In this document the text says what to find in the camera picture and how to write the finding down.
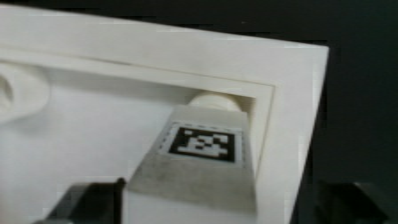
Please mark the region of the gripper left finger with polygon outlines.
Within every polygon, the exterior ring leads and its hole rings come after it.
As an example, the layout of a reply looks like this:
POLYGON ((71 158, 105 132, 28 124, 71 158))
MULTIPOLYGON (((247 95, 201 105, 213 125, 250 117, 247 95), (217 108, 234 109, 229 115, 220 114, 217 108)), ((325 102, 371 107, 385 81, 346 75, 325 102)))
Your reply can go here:
POLYGON ((34 224, 122 224, 124 185, 122 178, 73 185, 48 216, 34 224))

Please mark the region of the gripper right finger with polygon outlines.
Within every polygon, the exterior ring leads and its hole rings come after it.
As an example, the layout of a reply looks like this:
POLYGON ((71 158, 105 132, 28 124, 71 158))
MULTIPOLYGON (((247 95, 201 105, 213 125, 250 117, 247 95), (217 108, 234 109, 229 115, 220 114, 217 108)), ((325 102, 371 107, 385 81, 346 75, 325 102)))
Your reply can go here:
POLYGON ((398 206, 364 182, 318 183, 316 224, 398 224, 398 206))

